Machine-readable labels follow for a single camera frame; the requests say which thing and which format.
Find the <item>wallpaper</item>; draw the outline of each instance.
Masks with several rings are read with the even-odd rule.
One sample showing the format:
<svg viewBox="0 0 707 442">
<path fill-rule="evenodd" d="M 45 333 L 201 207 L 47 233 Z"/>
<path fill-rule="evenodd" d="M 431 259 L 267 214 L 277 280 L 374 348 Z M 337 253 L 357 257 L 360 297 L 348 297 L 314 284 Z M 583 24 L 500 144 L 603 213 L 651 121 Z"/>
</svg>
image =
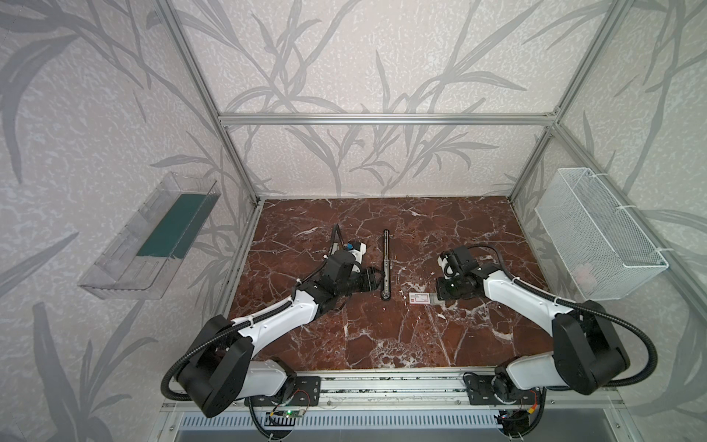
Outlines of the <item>wallpaper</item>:
<svg viewBox="0 0 707 442">
<path fill-rule="evenodd" d="M 707 290 L 707 2 L 643 3 L 564 124 Z"/>
<path fill-rule="evenodd" d="M 551 112 L 609 4 L 174 1 L 220 112 Z M 539 132 L 230 130 L 258 191 L 280 197 L 507 194 Z"/>
<path fill-rule="evenodd" d="M 144 440 L 252 205 L 150 2 L 9 0 L 0 28 L 0 440 Z M 80 289 L 168 171 L 222 195 L 167 293 Z"/>
<path fill-rule="evenodd" d="M 231 139 L 272 197 L 507 195 L 539 126 L 256 126 Z"/>
<path fill-rule="evenodd" d="M 534 211 L 556 170 L 567 167 L 578 164 L 560 142 L 552 141 L 514 202 L 514 209 L 552 293 L 579 300 L 570 274 Z M 602 305 L 643 330 L 658 349 L 658 368 L 653 375 L 619 389 L 643 440 L 703 440 L 707 431 L 703 411 L 707 409 L 707 327 L 703 320 L 690 311 L 663 274 L 626 298 L 602 301 Z M 620 327 L 617 332 L 631 359 L 625 376 L 631 376 L 645 364 L 645 350 L 631 333 Z"/>
</svg>

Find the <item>transparent plastic bin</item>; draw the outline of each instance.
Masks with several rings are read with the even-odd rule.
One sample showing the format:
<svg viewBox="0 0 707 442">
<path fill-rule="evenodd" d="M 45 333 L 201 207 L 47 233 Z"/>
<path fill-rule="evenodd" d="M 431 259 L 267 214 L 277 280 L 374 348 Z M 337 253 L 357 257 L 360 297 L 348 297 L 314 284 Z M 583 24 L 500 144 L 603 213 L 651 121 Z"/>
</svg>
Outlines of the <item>transparent plastic bin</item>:
<svg viewBox="0 0 707 442">
<path fill-rule="evenodd" d="M 182 195 L 193 195 L 189 216 L 170 213 Z M 78 285 L 101 299 L 162 298 L 220 196 L 215 179 L 168 173 Z"/>
<path fill-rule="evenodd" d="M 535 212 L 586 300 L 623 298 L 668 267 L 591 169 L 558 169 Z"/>
</svg>

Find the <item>red marble surface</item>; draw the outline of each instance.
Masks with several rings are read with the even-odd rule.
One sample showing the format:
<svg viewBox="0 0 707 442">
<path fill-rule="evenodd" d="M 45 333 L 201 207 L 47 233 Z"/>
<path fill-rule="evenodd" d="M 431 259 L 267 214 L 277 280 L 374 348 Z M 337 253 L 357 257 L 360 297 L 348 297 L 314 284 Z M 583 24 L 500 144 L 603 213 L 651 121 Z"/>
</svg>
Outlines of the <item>red marble surface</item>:
<svg viewBox="0 0 707 442">
<path fill-rule="evenodd" d="M 263 349 L 295 370 L 495 366 L 551 350 L 551 337 L 515 311 L 480 298 L 445 306 L 410 305 L 411 291 L 435 291 L 437 256 L 461 244 L 497 245 L 509 270 L 545 286 L 508 200 L 503 197 L 268 200 L 230 318 L 249 315 L 290 293 L 328 248 L 332 224 L 344 240 L 368 246 L 363 266 L 382 264 L 390 229 L 392 299 L 354 294 L 345 307 L 299 327 Z M 484 249 L 472 253 L 492 260 Z"/>
</svg>

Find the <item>white mesh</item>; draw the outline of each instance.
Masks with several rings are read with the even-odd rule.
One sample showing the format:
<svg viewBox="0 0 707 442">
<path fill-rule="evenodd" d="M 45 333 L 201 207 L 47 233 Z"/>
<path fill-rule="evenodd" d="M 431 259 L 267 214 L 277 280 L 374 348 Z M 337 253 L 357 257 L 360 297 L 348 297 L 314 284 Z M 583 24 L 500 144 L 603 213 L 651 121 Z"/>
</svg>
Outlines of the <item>white mesh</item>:
<svg viewBox="0 0 707 442">
<path fill-rule="evenodd" d="M 558 169 L 535 212 L 585 299 L 623 298 L 667 269 L 591 169 Z"/>
</svg>

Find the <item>black mounting plate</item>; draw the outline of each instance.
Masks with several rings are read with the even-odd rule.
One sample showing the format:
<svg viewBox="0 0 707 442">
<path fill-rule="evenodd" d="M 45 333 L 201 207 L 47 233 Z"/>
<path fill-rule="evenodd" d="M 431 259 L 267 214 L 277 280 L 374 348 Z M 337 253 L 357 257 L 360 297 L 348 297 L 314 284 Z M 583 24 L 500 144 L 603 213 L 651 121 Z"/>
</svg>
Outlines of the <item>black mounting plate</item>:
<svg viewBox="0 0 707 442">
<path fill-rule="evenodd" d="M 532 405 L 535 402 L 535 395 L 532 390 L 517 390 L 512 399 L 513 404 L 506 404 L 498 400 L 493 393 L 491 381 L 494 375 L 477 375 L 475 373 L 464 373 L 464 385 L 467 387 L 470 405 Z"/>
<path fill-rule="evenodd" d="M 310 407 L 319 405 L 321 386 L 322 379 L 319 376 L 297 376 L 295 378 L 295 391 L 302 391 L 298 391 L 294 394 L 288 407 L 307 407 L 307 395 L 309 395 Z M 278 399 L 272 396 L 254 396 L 252 401 L 255 407 L 274 407 L 280 403 Z"/>
</svg>

